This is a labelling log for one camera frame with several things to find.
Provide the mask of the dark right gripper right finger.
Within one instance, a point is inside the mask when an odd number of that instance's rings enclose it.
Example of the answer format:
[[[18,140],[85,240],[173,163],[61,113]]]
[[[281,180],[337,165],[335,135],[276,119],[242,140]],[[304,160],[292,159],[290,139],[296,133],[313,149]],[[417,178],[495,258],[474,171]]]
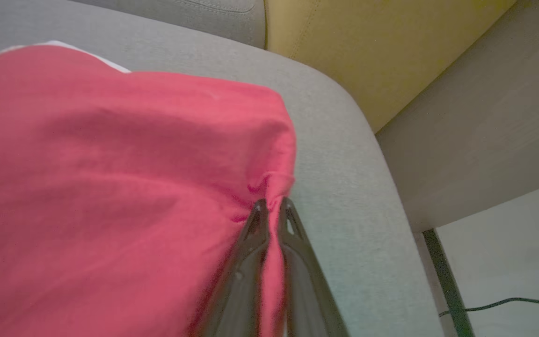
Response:
[[[287,197],[280,205],[277,235],[284,258],[287,335],[348,337],[349,331],[302,220]]]

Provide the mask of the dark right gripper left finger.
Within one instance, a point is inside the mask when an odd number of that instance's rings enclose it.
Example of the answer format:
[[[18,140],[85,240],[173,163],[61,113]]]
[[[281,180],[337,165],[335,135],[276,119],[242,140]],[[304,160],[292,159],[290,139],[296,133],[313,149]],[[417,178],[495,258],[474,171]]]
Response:
[[[201,337],[256,337],[262,264],[270,232],[266,200],[258,200],[234,243],[203,313]]]

